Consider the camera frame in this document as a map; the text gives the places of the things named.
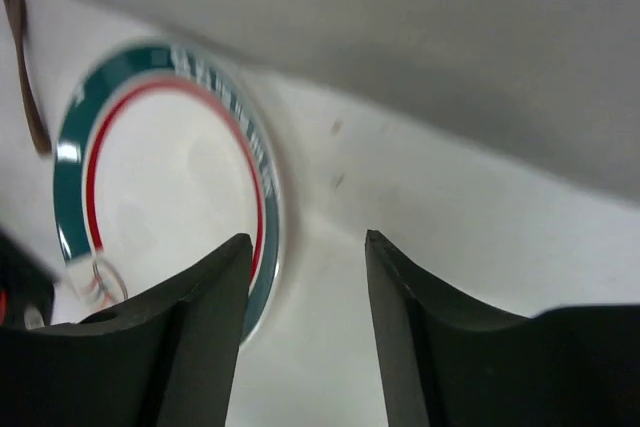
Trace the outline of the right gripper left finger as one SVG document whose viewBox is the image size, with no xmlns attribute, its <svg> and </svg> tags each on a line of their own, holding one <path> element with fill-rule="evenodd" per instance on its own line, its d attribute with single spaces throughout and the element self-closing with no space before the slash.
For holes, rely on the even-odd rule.
<svg viewBox="0 0 640 427">
<path fill-rule="evenodd" d="M 79 426 L 222 426 L 248 299 L 236 234 L 183 272 L 81 323 L 90 384 Z"/>
</svg>

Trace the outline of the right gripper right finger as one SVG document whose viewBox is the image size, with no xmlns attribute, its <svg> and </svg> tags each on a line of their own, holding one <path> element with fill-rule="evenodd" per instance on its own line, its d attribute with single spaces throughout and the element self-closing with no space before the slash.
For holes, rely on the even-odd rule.
<svg viewBox="0 0 640 427">
<path fill-rule="evenodd" d="M 389 425 L 532 425 L 524 317 L 427 272 L 377 230 L 365 261 Z"/>
</svg>

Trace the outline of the white plate green red rim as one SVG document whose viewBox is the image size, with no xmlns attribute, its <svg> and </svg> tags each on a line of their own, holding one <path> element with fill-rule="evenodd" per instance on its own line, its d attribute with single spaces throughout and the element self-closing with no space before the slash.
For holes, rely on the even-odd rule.
<svg viewBox="0 0 640 427">
<path fill-rule="evenodd" d="M 263 322 L 284 251 L 278 171 L 258 109 L 210 57 L 125 44 L 78 83 L 54 148 L 65 280 L 89 312 L 250 238 L 242 336 Z"/>
</svg>

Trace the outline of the grey cloth placemat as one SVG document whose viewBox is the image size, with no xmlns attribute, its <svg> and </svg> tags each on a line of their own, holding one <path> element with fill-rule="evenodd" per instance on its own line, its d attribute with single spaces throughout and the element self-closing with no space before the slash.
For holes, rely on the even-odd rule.
<svg viewBox="0 0 640 427">
<path fill-rule="evenodd" d="M 639 0 L 89 0 L 639 199 Z"/>
</svg>

